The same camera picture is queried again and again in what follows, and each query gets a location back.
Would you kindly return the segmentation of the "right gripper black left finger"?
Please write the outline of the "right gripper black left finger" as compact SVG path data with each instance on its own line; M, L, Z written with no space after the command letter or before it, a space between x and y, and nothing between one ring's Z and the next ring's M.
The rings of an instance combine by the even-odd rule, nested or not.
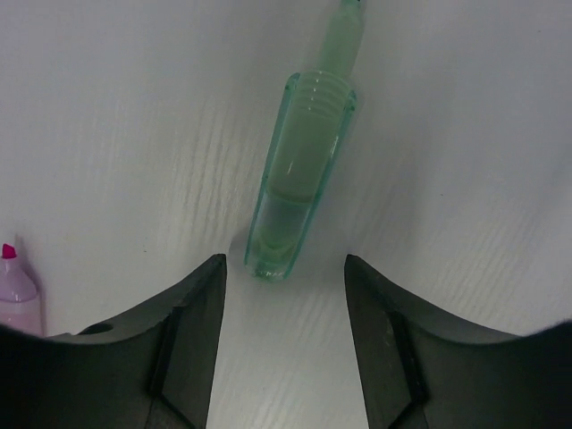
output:
M203 428L222 327L226 257L77 334L1 330L4 428Z

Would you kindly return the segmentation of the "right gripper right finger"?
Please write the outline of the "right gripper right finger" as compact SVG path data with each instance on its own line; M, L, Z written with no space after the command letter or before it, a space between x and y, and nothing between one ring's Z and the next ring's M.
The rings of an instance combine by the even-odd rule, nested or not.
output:
M570 427L569 321L526 336L493 330L353 255L344 284L370 427Z

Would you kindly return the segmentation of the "pink highlighter marker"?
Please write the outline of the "pink highlighter marker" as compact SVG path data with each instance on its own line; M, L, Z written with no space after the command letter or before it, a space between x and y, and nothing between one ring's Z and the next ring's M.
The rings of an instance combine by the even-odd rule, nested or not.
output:
M41 292L8 243L1 248L1 324L38 337L45 334Z

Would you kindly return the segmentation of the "green highlighter marker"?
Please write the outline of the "green highlighter marker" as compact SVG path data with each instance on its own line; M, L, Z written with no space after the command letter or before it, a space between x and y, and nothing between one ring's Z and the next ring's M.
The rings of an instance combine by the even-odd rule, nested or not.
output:
M349 78L365 27L360 1L341 1L317 58L287 80L248 231L244 265L270 282L295 265L357 107Z

